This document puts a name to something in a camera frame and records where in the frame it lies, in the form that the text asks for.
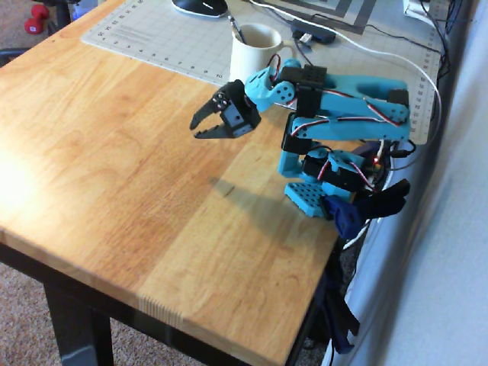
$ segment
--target black table leg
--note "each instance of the black table leg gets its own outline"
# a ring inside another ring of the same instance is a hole
[[[113,366],[110,318],[44,286],[63,366]]]

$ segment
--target white wire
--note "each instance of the white wire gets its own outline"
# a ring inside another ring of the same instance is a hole
[[[390,158],[390,167],[391,168],[394,168],[394,166],[393,166],[393,159],[391,159],[391,158]],[[393,177],[393,171],[390,170],[390,172],[388,173],[388,176],[387,176],[387,180],[384,182],[384,186],[383,186],[382,191],[384,191],[385,189],[388,188],[388,186],[391,183],[392,177]],[[377,221],[376,221],[376,224],[379,224],[381,222],[381,219],[383,219],[383,217],[378,218]],[[349,240],[342,247],[342,250],[346,250],[347,248],[351,247],[355,242],[357,242],[359,240],[359,238],[362,237],[362,235],[364,234],[364,231],[366,231],[366,229],[368,228],[367,224],[369,223],[369,221],[370,220],[366,220],[366,222],[364,223],[364,227],[361,229],[361,231],[359,232],[359,234],[354,239]]]
[[[347,248],[349,248],[350,246],[352,246],[355,242],[357,242],[359,240],[359,238],[361,238],[364,234],[364,232],[366,231],[366,229],[368,228],[368,224],[371,220],[366,220],[366,222],[364,223],[364,227],[361,229],[361,231],[359,232],[359,234],[354,238],[354,239],[351,239],[349,240],[343,247],[342,247],[342,250],[346,250]]]
[[[384,148],[384,140],[380,140],[380,148],[378,150],[378,153],[376,154],[378,161],[381,159],[381,156],[383,155],[383,148]]]
[[[441,95],[439,94],[439,90],[437,89],[437,86],[435,85],[434,81],[432,79],[430,79],[429,75],[427,75],[427,73],[422,70],[420,68],[420,66],[417,66],[414,62],[410,61],[409,59],[407,59],[406,57],[403,57],[403,56],[400,56],[400,55],[396,55],[395,53],[389,53],[389,52],[384,52],[384,51],[378,51],[378,50],[372,50],[371,48],[367,48],[365,46],[362,46],[361,44],[359,43],[356,43],[354,42],[351,38],[345,36],[344,34],[338,32],[337,30],[335,29],[332,29],[332,28],[329,28],[329,27],[326,27],[325,25],[321,25],[321,24],[318,24],[318,23],[314,23],[312,21],[308,21],[308,20],[305,20],[305,19],[302,19],[296,15],[293,15],[293,14],[290,14],[290,13],[287,13],[286,11],[283,11],[281,10],[280,8],[276,8],[275,6],[272,6],[272,5],[268,5],[268,4],[260,4],[258,2],[255,2],[254,0],[249,0],[252,4],[256,5],[256,6],[260,6],[262,8],[269,8],[269,9],[273,9],[274,11],[277,11],[278,13],[282,13],[283,15],[286,15],[292,19],[297,19],[299,21],[302,21],[303,23],[305,24],[308,24],[308,25],[313,25],[314,27],[319,27],[319,28],[322,28],[322,29],[325,29],[327,31],[330,31],[330,32],[333,32],[334,34],[337,34],[339,37],[341,38],[344,38],[345,40],[347,40],[349,43],[351,44],[354,44],[356,47],[364,50],[364,51],[367,51],[367,52],[370,52],[370,53],[376,53],[377,55],[384,55],[384,56],[391,56],[391,57],[395,57],[397,59],[401,59],[402,61],[405,61],[407,63],[409,63],[410,65],[412,65],[413,67],[415,67],[417,70],[419,70],[422,75],[425,76],[425,78],[430,82],[430,85],[432,85],[432,87],[434,88],[434,91],[437,95],[437,101],[438,101],[438,106],[439,106],[439,114],[438,114],[438,119],[437,119],[437,124],[436,124],[436,129],[438,129],[438,126],[439,124],[441,123],[441,116],[442,116],[442,101],[441,101]]]

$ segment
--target wooden tabletop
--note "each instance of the wooden tabletop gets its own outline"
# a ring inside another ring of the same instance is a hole
[[[337,237],[284,196],[288,111],[196,140],[214,85],[80,41],[120,3],[0,69],[0,240],[243,361],[283,364]]]

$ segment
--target white mug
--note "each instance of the white mug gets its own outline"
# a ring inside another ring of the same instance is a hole
[[[284,47],[291,49],[292,57],[297,56],[293,42],[282,40],[280,32],[267,25],[242,24],[241,31],[246,44],[233,32],[230,82],[239,79],[245,84],[250,75],[264,69],[270,58]]]

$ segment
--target red wire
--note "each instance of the red wire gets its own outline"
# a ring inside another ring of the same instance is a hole
[[[388,118],[387,116],[385,116],[378,109],[376,109],[375,106],[373,106],[372,104],[368,103],[367,101],[366,101],[366,104],[368,105],[368,108],[369,109],[371,109],[374,113],[376,113],[378,116],[380,116],[381,118],[383,118],[385,122],[388,122],[389,124],[392,124],[395,127],[398,127],[400,125],[397,122],[395,122],[394,120],[391,120],[390,118]]]
[[[376,189],[374,189],[374,187],[371,185],[371,183],[368,181],[368,179],[366,178],[366,176],[364,175],[364,173],[360,170],[360,168],[354,164],[353,162],[350,162],[349,164],[351,164],[354,169],[356,169],[356,172],[358,172],[358,174],[361,176],[361,178],[363,179],[364,183],[369,187],[371,188],[373,191],[376,191]]]
[[[297,134],[297,132],[299,130],[301,130],[302,128],[304,127],[309,127],[309,126],[316,126],[317,124],[325,124],[325,123],[328,123],[329,122],[329,119],[326,119],[326,120],[315,120],[314,122],[309,122],[307,124],[302,124],[300,126],[298,126],[295,131],[293,131],[291,133],[291,136],[295,136]]]
[[[273,56],[268,61],[268,65],[266,67],[269,67],[271,63],[273,62],[273,59],[277,57],[278,58],[278,64],[276,65],[276,72],[274,73],[274,76],[271,78],[272,81],[276,80],[278,77],[278,73],[280,72],[280,67],[281,67],[281,56],[275,53]]]
[[[287,103],[287,106],[291,106],[295,101],[297,100],[297,97],[293,98],[292,100],[290,100],[288,103]]]
[[[335,95],[340,95],[341,97],[347,97],[347,98],[353,98],[352,95],[342,93],[340,91],[332,90],[332,89],[323,89],[324,93],[329,93],[329,94],[335,94]]]
[[[327,167],[329,166],[329,163],[330,161],[327,160],[326,163],[323,165],[323,167],[320,169],[320,173],[319,173],[319,176],[317,177],[317,179],[322,179],[322,176],[323,176],[323,173],[326,171]]]

